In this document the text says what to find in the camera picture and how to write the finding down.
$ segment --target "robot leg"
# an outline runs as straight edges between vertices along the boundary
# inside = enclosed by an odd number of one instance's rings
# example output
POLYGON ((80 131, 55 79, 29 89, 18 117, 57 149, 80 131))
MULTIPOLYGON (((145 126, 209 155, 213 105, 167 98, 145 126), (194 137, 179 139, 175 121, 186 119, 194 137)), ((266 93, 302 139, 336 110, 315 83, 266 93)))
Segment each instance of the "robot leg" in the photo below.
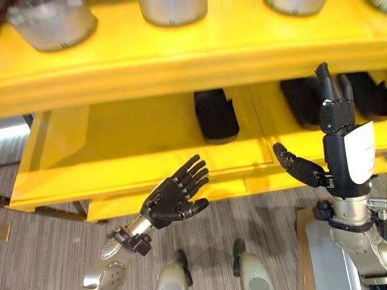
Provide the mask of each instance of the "robot leg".
POLYGON ((241 278, 242 290, 274 290, 264 263, 246 252, 244 241, 237 239, 233 247, 235 277, 241 278))
POLYGON ((177 250, 175 262, 165 267, 158 275, 156 290, 188 290, 192 284, 186 254, 183 250, 177 250))

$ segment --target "yellow shelf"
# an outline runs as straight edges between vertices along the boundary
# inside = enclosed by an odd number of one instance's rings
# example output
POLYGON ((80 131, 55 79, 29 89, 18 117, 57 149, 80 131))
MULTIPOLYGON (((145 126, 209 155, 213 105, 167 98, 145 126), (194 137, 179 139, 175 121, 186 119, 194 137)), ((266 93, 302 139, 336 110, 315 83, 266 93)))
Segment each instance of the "yellow shelf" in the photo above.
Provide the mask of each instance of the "yellow shelf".
POLYGON ((286 16, 263 1, 209 1, 180 28, 143 20, 133 0, 91 1, 96 32, 74 48, 39 53, 10 25, 0 31, 0 116, 332 72, 387 68, 387 14, 366 0, 327 1, 286 16))
MULTIPOLYGON (((376 158, 375 165, 375 174, 387 172, 387 160, 384 157, 376 158)), ((216 201, 300 186, 305 185, 291 177, 282 167, 264 164, 252 173, 236 176, 233 179, 211 180, 200 190, 195 199, 206 197, 211 201, 216 201)), ((95 198, 89 203, 88 221, 136 214, 140 211, 148 194, 149 191, 142 191, 132 195, 95 198)))
MULTIPOLYGON (((372 71, 370 74, 378 83, 386 80, 385 71, 372 71)), ((249 88, 269 148, 276 142, 281 142, 300 157, 309 160, 323 158, 324 133, 319 128, 305 130, 298 124, 281 92, 279 82, 259 83, 249 88)), ((367 122, 360 114, 357 114, 356 121, 358 124, 367 122)), ((387 121, 375 122, 374 130, 376 149, 387 149, 387 121)))
POLYGON ((248 87, 225 93, 241 131, 224 145, 203 140, 192 93, 38 114, 10 207, 149 190, 194 154, 206 160, 212 178, 271 163, 248 87))
MULTIPOLYGON (((378 80, 385 77, 384 72, 372 74, 378 80)), ((93 199, 93 207, 109 196, 126 195, 131 200, 128 210, 135 212, 151 188, 197 153, 210 170, 213 184, 203 194, 211 200, 287 188, 272 156, 277 141, 301 157, 323 160, 323 134, 297 124, 278 82, 225 92, 233 99, 241 132, 224 145, 203 140, 192 93, 38 114, 10 207, 22 210, 82 199, 93 199), (267 178, 268 186, 263 182, 243 190, 242 181, 247 184, 247 176, 255 173, 267 178), (223 182, 231 182, 231 189, 224 190, 223 182)), ((387 120, 374 123, 374 129, 377 150, 386 150, 387 120)))

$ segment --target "silver canister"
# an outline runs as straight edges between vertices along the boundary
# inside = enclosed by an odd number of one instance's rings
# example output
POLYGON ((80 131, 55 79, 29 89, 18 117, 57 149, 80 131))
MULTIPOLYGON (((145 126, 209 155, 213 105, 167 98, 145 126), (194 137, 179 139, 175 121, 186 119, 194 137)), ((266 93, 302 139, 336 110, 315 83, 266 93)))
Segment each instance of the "silver canister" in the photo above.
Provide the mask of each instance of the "silver canister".
POLYGON ((387 0, 369 0, 379 10, 387 12, 387 0))
POLYGON ((313 15, 319 13, 326 1, 327 0, 266 0, 267 4, 275 10, 290 15, 313 15))
POLYGON ((8 21, 39 51, 61 50, 86 39, 97 18, 82 0, 19 0, 8 21))
POLYGON ((143 17, 156 25, 179 26, 207 14, 207 0, 139 0, 143 17))

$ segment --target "white label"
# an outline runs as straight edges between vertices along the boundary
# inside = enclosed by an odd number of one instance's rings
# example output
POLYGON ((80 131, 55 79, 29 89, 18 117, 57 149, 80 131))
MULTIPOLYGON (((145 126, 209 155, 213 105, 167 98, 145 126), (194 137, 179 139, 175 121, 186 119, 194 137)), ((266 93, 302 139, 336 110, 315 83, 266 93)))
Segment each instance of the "white label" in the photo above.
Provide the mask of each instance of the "white label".
POLYGON ((350 177, 363 184, 372 176, 375 167, 374 123, 368 122, 344 137, 346 161, 350 177))
POLYGON ((71 7, 80 7, 84 5, 82 0, 67 0, 67 3, 71 7))

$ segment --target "gray carpet floor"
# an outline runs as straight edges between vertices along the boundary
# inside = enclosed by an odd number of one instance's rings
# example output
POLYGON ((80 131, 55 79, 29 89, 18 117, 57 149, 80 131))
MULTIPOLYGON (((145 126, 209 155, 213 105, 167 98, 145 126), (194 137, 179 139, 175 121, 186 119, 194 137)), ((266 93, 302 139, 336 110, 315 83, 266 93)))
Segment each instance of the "gray carpet floor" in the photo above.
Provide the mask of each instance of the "gray carpet floor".
MULTIPOLYGON (((24 140, 0 141, 0 164, 17 161, 24 140)), ((10 196, 17 170, 18 165, 0 166, 1 195, 10 196)), ((376 178, 372 193, 384 196, 386 184, 386 176, 376 178)), ((296 209, 327 197, 323 188, 302 187, 213 202, 197 217, 154 232, 153 250, 132 263, 122 289, 154 289, 157 274, 180 248, 189 259, 193 290, 240 289, 232 275, 232 245, 237 237, 265 262, 277 290, 296 289, 296 209)), ((0 242, 0 289, 80 289, 106 234, 133 218, 90 225, 0 209, 0 224, 11 222, 9 241, 0 242)))

